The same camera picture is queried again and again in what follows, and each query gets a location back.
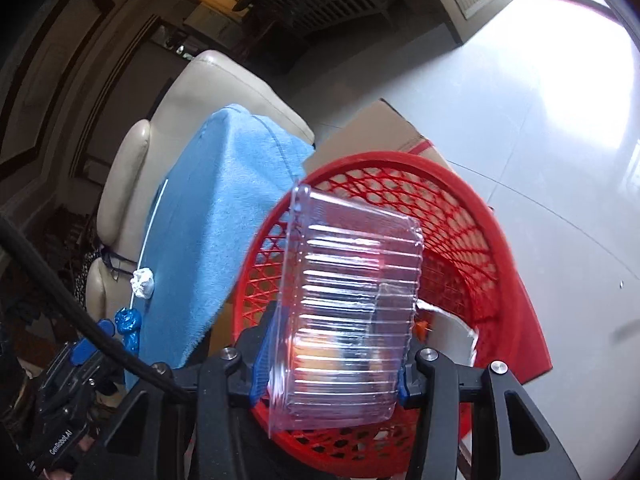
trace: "basket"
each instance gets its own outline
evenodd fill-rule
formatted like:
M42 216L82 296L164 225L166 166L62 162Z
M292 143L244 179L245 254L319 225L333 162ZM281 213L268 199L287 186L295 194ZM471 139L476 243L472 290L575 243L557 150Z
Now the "basket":
M304 182L416 218L425 247L418 296L479 330L476 366L515 359L519 276L491 210L460 177L417 155L370 152L336 160ZM289 200L287 194L263 222L245 258L233 312L236 339L277 297ZM264 428L268 402L261 399L254 408ZM396 406L382 424L284 431L273 440L300 462L337 476L388 477L407 469L417 417L418 410ZM460 435L470 427L470 409L462 407Z

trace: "blue towel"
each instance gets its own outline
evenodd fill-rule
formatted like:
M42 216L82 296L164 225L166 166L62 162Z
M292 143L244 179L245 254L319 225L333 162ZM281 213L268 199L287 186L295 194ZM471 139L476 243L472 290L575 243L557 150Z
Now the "blue towel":
M167 175L142 257L156 283L149 300L134 300L143 316L143 361L185 364L231 292L255 233L304 177L312 152L239 105L202 125Z

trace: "ribbed plastic container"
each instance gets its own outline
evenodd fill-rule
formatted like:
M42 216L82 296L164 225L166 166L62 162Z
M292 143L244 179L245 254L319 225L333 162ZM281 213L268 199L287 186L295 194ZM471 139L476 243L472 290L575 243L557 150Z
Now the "ribbed plastic container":
M274 317L270 431L391 417L423 249L414 218L294 188Z

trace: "crumpled tissue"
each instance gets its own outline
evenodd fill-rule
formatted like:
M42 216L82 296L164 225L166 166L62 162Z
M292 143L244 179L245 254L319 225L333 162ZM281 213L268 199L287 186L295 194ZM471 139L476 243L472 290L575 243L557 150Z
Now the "crumpled tissue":
M131 290L136 298L144 298L148 300L154 293L154 274L148 267L133 271L131 282Z

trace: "blue cloth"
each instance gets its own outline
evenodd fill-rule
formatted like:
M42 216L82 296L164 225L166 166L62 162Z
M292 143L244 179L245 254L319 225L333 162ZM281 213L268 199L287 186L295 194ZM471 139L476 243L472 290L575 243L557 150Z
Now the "blue cloth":
M302 162L312 152L239 105L202 125L166 177L140 265L153 271L156 284L149 300L134 299L143 316L144 362L185 364L231 292L255 233L304 177Z

